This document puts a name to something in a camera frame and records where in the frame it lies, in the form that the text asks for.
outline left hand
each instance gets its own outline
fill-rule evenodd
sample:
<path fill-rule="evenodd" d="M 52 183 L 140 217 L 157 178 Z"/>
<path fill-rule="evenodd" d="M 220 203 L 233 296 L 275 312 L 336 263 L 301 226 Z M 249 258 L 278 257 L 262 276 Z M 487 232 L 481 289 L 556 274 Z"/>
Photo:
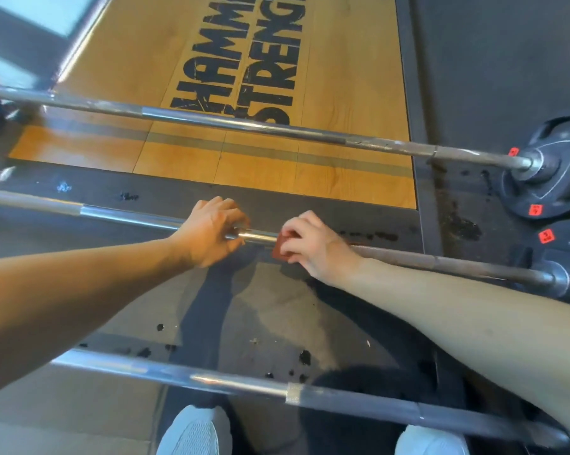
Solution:
<path fill-rule="evenodd" d="M 249 227 L 249 218 L 234 199 L 215 197 L 197 202 L 188 220 L 167 240 L 186 267 L 204 268 L 228 257 L 245 243 L 243 238 L 225 237 L 238 224 Z"/>

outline forearm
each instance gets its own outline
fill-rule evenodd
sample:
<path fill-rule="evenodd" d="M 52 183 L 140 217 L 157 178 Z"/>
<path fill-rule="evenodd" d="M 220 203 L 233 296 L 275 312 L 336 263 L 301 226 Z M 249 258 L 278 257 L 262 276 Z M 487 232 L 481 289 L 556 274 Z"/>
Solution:
<path fill-rule="evenodd" d="M 0 387 L 185 269 L 165 240 L 0 259 Z"/>
<path fill-rule="evenodd" d="M 372 259 L 340 286 L 570 427 L 570 305 Z"/>

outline hand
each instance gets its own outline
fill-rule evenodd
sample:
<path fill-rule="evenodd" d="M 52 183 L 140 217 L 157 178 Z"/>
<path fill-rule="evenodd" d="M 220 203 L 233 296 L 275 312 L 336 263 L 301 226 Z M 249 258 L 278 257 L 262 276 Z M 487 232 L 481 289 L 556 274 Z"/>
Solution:
<path fill-rule="evenodd" d="M 282 234 L 290 239 L 281 246 L 281 253 L 293 252 L 287 261 L 301 264 L 330 286 L 338 287 L 361 264 L 362 257 L 311 210 L 287 221 Z"/>
<path fill-rule="evenodd" d="M 249 226 L 249 218 L 233 199 L 215 197 L 199 201 L 188 220 L 167 238 L 185 267 L 207 267 L 228 257 L 245 242 L 243 238 L 227 240 L 226 234 L 237 224 Z"/>

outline white sneaker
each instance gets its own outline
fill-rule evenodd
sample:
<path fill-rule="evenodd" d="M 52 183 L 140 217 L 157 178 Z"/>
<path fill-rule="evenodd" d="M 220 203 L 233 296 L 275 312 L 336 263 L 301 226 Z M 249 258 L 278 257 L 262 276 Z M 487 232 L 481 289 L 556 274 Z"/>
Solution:
<path fill-rule="evenodd" d="M 395 455 L 470 455 L 470 452 L 460 434 L 409 425 L 396 441 Z"/>
<path fill-rule="evenodd" d="M 221 407 L 187 406 L 177 414 L 156 455 L 231 455 L 230 420 Z"/>

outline right hand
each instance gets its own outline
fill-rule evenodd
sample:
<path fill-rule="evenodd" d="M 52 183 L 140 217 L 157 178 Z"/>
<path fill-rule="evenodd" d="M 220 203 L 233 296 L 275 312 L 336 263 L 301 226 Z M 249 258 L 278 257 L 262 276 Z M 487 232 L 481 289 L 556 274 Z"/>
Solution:
<path fill-rule="evenodd" d="M 282 234 L 289 239 L 281 253 L 293 252 L 287 261 L 301 264 L 312 277 L 330 286 L 339 287 L 363 259 L 311 210 L 288 220 Z"/>

